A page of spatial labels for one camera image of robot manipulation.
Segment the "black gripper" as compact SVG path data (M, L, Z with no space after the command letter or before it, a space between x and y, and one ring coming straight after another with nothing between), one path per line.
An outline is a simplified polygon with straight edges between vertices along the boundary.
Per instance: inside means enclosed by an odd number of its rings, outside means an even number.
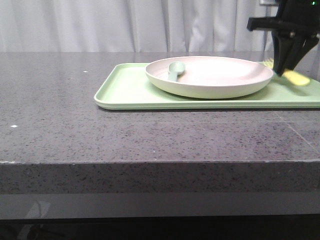
M273 31L273 71L282 76L293 70L319 43L320 2L318 0L279 0L276 16L250 17L249 31ZM307 36L290 37L284 33Z

